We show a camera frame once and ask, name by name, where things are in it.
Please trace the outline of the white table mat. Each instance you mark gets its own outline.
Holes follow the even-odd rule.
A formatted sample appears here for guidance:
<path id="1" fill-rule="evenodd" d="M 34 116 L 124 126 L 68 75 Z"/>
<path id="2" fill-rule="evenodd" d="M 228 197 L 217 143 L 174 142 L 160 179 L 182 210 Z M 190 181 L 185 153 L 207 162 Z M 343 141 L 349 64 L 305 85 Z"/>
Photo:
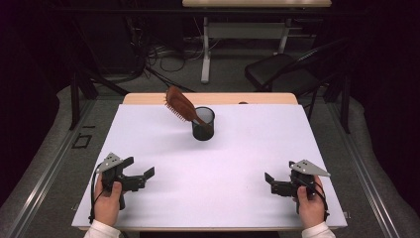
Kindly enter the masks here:
<path id="1" fill-rule="evenodd" d="M 135 231 L 285 230 L 301 226 L 289 197 L 271 193 L 266 175 L 289 179 L 289 162 L 322 167 L 299 105 L 213 106 L 215 134 L 196 140 L 189 123 L 163 105 L 118 108 L 99 159 L 133 158 L 127 176 L 154 169 L 145 188 L 125 195 L 117 226 Z"/>

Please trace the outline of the person's right hand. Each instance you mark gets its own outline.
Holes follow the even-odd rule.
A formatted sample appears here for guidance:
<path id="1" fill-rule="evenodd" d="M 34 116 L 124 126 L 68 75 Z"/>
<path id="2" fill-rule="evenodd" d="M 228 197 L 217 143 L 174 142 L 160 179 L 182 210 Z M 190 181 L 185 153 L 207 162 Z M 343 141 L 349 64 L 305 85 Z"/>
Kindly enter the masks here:
<path id="1" fill-rule="evenodd" d="M 297 190 L 299 217 L 304 229 L 314 227 L 325 221 L 325 205 L 321 198 L 323 186 L 318 176 L 315 176 L 314 180 L 317 183 L 316 189 L 318 190 L 318 194 L 309 198 L 305 186 L 301 186 Z"/>

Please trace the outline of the aluminium floor rail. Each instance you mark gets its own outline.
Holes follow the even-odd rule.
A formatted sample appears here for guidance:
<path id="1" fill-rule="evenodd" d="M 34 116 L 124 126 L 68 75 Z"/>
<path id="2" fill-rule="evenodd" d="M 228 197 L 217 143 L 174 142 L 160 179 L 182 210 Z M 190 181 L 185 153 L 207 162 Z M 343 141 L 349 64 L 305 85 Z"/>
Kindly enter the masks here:
<path id="1" fill-rule="evenodd" d="M 363 162 L 355 141 L 351 134 L 348 134 L 341 124 L 340 111 L 334 103 L 327 103 L 327 108 L 333 117 L 333 121 L 338 128 L 339 134 L 350 155 L 351 164 L 361 183 L 361 186 L 367 197 L 370 208 L 377 220 L 377 223 L 385 238 L 401 238 L 392 221 L 390 214 L 385 207 L 382 197 L 379 195 L 373 180 L 370 177 L 368 169 Z"/>
<path id="2" fill-rule="evenodd" d="M 59 110 L 40 148 L 5 203 L 0 206 L 0 238 L 61 237 L 77 238 L 84 232 L 73 227 L 74 202 L 60 195 L 52 218 L 40 214 L 40 207 L 53 198 L 53 183 L 62 178 L 71 144 L 81 128 L 71 124 L 71 106 L 67 99 Z"/>

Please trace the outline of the black mesh pen cup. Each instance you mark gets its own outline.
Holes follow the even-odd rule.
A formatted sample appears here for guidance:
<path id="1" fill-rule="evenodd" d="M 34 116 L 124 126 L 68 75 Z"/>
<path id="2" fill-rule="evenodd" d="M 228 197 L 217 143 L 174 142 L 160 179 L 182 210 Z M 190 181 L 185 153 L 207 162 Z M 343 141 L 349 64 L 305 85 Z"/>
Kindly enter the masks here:
<path id="1" fill-rule="evenodd" d="M 195 109 L 198 117 L 204 121 L 204 125 L 197 120 L 192 121 L 192 135 L 198 141 L 208 141 L 214 136 L 215 113 L 208 107 L 197 107 Z"/>

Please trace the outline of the person's left hand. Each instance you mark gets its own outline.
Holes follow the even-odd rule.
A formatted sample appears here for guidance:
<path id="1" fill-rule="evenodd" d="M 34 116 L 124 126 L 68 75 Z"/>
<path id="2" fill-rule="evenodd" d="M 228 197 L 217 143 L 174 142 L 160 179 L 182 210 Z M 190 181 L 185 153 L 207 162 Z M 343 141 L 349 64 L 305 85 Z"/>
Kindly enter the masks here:
<path id="1" fill-rule="evenodd" d="M 98 222 L 108 226 L 114 226 L 120 211 L 120 195 L 122 185 L 115 181 L 112 191 L 107 193 L 103 190 L 102 176 L 99 176 L 94 188 L 94 216 Z"/>

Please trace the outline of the white metal-legged desk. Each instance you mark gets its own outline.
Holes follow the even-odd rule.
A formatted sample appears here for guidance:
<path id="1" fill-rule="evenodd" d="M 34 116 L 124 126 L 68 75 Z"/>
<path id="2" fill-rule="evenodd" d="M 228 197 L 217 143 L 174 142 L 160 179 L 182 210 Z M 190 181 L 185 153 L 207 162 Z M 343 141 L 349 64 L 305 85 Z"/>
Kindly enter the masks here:
<path id="1" fill-rule="evenodd" d="M 194 10 L 306 10 L 329 8 L 332 0 L 182 0 L 182 6 Z M 291 19 L 276 23 L 258 23 L 256 20 L 246 22 L 214 22 L 203 18 L 203 64 L 201 82 L 210 79 L 210 46 L 211 39 L 278 39 L 278 52 L 282 53 L 289 32 Z"/>

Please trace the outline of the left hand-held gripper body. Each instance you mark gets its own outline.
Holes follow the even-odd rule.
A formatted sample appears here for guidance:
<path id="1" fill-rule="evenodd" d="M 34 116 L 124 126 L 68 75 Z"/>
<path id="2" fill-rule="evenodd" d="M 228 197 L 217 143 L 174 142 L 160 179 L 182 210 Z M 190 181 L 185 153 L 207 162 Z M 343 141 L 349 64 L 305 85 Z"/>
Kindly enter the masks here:
<path id="1" fill-rule="evenodd" d="M 138 191 L 146 186 L 144 174 L 140 176 L 126 176 L 123 173 L 122 165 L 125 159 L 121 159 L 117 155 L 110 153 L 96 170 L 97 174 L 102 175 L 102 185 L 105 191 L 111 192 L 113 183 L 118 181 L 122 185 L 122 191 Z M 120 209 L 126 207 L 124 193 L 120 195 Z"/>

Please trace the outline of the black folding chair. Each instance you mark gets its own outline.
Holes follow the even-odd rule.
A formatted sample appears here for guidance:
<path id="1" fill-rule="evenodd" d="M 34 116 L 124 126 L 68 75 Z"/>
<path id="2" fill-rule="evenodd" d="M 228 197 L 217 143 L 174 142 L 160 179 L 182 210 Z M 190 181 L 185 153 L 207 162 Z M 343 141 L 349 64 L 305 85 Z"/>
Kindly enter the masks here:
<path id="1" fill-rule="evenodd" d="M 287 92 L 296 98 L 311 93 L 307 118 L 311 119 L 319 88 L 344 70 L 342 55 L 350 40 L 343 38 L 293 58 L 287 54 L 261 59 L 245 67 L 246 79 L 257 92 Z"/>

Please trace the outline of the brown wooden hairbrush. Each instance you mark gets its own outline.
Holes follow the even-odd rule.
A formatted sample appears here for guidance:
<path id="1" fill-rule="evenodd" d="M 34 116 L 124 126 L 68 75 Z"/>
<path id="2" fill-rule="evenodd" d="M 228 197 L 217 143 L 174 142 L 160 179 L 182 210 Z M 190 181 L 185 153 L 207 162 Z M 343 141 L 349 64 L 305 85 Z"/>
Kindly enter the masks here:
<path id="1" fill-rule="evenodd" d="M 194 105 L 182 94 L 176 86 L 170 86 L 165 95 L 165 106 L 178 118 L 183 121 L 196 121 L 200 126 L 204 127 L 208 132 L 213 129 L 204 122 L 196 113 Z"/>

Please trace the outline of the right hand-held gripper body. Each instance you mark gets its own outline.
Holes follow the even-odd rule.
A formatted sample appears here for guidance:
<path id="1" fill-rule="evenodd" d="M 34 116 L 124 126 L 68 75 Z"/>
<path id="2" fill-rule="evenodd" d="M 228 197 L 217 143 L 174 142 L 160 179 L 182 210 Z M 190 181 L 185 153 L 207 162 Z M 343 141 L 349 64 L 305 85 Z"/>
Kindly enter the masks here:
<path id="1" fill-rule="evenodd" d="M 308 160 L 302 160 L 295 163 L 290 168 L 290 181 L 274 180 L 274 184 L 270 186 L 270 191 L 272 194 L 290 196 L 297 200 L 297 190 L 301 186 L 305 186 L 307 195 L 312 197 L 318 194 L 318 190 L 316 189 L 317 183 L 314 180 L 315 176 L 329 177 L 330 174 Z M 321 194 L 321 198 L 323 199 L 325 205 L 325 214 L 327 214 L 328 204 L 324 190 L 323 194 Z M 296 201 L 296 213 L 299 213 L 298 200 Z"/>

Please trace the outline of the black metal stand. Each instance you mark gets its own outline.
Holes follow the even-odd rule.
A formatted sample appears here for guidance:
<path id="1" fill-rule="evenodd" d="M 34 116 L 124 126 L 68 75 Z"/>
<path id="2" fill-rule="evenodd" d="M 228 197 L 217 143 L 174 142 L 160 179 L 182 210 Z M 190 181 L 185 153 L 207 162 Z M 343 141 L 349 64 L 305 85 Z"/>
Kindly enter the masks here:
<path id="1" fill-rule="evenodd" d="M 350 134 L 350 129 L 349 129 L 350 91 L 351 91 L 351 79 L 348 75 L 346 75 L 343 79 L 341 125 L 347 134 Z"/>
<path id="2" fill-rule="evenodd" d="M 120 95 L 127 95 L 128 90 L 116 85 L 105 77 L 91 71 L 90 69 L 83 69 L 76 71 L 70 79 L 70 100 L 71 100 L 71 124 L 69 129 L 73 130 L 80 121 L 80 102 L 79 92 L 88 100 L 94 100 L 98 97 L 93 81 L 105 85 L 109 89 L 117 92 Z"/>

